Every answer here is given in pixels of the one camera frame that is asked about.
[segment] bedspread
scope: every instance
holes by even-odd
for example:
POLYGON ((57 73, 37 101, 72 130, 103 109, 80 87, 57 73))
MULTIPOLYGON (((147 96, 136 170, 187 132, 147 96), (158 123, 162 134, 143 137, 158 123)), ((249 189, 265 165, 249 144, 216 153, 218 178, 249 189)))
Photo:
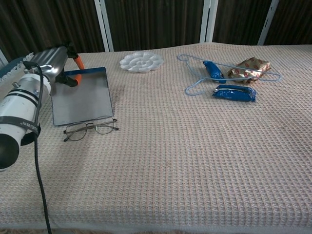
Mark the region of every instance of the bedspread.
MULTIPOLYGON (((81 54, 85 68, 107 68, 119 131, 63 142, 51 101, 43 106, 39 164, 52 227, 311 233, 312 46, 203 43, 152 51, 165 62, 146 74, 119 68, 130 52, 81 54), (198 78, 176 59, 181 53, 228 64, 255 56, 282 79, 252 84, 255 103, 215 99, 211 81, 199 87, 205 94, 187 96, 198 78)), ((68 60, 65 70, 74 69, 68 60)), ((12 81, 5 82, 1 98, 12 81)), ((0 228, 45 228, 33 150, 23 146, 0 173, 0 228)))

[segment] orange clamp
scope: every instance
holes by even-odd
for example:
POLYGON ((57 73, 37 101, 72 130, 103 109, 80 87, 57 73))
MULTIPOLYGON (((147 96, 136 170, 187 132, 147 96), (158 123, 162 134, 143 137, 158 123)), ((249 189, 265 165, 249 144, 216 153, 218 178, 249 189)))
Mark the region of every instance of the orange clamp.
POLYGON ((81 74, 75 75, 75 80, 77 81, 78 85, 80 84, 81 79, 82 79, 82 75, 81 74))
POLYGON ((75 63, 77 64, 78 68, 80 70, 83 70, 84 69, 84 66, 83 66, 83 63, 81 61, 81 58, 80 56, 78 56, 76 59, 74 59, 75 63))

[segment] black cable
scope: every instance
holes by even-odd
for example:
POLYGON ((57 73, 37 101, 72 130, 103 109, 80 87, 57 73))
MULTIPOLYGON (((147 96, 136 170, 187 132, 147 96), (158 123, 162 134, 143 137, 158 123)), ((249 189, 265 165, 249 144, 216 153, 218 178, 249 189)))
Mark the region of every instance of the black cable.
MULTIPOLYGON (((40 66, 37 63, 28 62, 29 65, 35 66, 38 68, 39 75, 40 75, 40 89, 39 89, 39 97, 38 97, 38 106, 35 113, 35 121, 34 123, 38 125, 38 118, 39 118, 39 111, 41 108, 41 100, 42 100, 42 93, 43 93, 43 74, 40 66)), ((39 162, 38 162, 38 136, 34 134, 34 144, 35 144, 35 166, 36 166, 36 173, 38 178, 38 183, 40 186, 41 196, 42 196, 42 203, 43 203, 43 210, 44 210, 44 217, 45 217, 45 223, 47 225, 48 234, 52 234, 50 221, 49 221, 49 215, 48 215, 48 206, 47 201, 45 199, 45 193, 43 188, 43 183, 41 180, 40 170, 39 170, 39 162)))
POLYGON ((41 175, 40 175, 40 170, 39 170, 39 163, 38 163, 38 137, 37 137, 36 134, 35 134, 34 144, 35 144, 35 165, 36 165, 37 178, 38 178, 40 191, 41 191, 41 196, 42 196, 42 203, 43 203, 45 223, 47 225, 48 234, 52 234, 50 221, 49 221, 49 215, 48 215, 47 201, 45 199, 43 183, 42 183, 42 180, 41 180, 41 175))

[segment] glasses lens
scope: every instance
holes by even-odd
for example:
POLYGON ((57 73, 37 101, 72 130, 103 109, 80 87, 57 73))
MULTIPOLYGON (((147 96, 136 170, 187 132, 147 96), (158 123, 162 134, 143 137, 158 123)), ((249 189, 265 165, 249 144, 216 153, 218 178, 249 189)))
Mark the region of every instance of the glasses lens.
POLYGON ((102 116, 93 121, 94 129, 100 134, 108 134, 114 128, 112 117, 102 116))
POLYGON ((71 140, 83 139, 87 132, 87 125, 85 123, 74 123, 68 125, 66 128, 66 135, 71 140))

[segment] dark curtain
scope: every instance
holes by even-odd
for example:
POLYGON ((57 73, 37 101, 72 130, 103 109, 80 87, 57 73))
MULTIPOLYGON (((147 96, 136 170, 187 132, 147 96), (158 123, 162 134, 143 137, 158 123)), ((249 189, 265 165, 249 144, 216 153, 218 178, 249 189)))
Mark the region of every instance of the dark curtain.
POLYGON ((9 61, 65 41, 79 53, 104 51, 93 0, 1 0, 0 22, 9 61))
POLYGON ((219 0, 213 42, 257 45, 271 1, 219 0))
POLYGON ((115 51, 199 42, 203 0, 106 0, 115 51))
POLYGON ((312 44, 312 0, 279 1, 264 44, 312 44))

